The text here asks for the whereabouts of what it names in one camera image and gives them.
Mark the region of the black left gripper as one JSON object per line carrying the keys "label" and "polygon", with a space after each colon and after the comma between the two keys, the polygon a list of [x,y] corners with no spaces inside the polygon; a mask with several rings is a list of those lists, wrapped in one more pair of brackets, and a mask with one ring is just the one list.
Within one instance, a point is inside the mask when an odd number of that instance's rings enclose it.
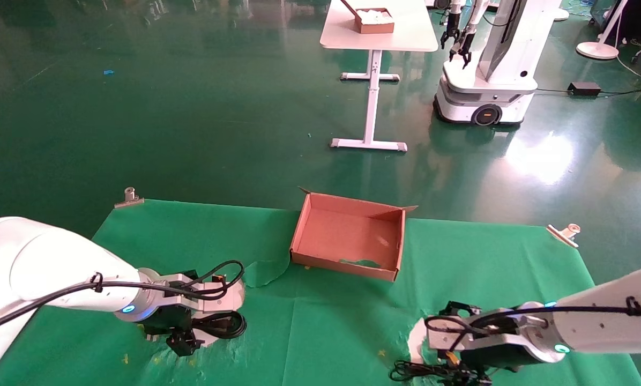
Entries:
{"label": "black left gripper", "polygon": [[[196,270],[181,272],[188,280],[199,278]],[[201,348],[205,342],[192,327],[195,311],[184,306],[163,306],[141,321],[147,335],[168,335],[166,344],[178,357],[188,357]]]}

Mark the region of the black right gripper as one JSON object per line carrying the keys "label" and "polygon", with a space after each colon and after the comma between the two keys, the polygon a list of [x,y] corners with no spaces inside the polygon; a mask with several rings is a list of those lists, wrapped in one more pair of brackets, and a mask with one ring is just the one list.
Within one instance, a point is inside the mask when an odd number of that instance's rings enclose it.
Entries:
{"label": "black right gripper", "polygon": [[[460,301],[448,301],[439,316],[447,320],[473,322],[482,314],[482,309]],[[524,366],[536,364],[536,357],[529,354],[521,345],[495,345],[490,347],[464,350],[460,353],[462,362],[468,366],[448,369],[444,385],[492,385],[487,367],[495,367],[511,372],[519,372]]]}

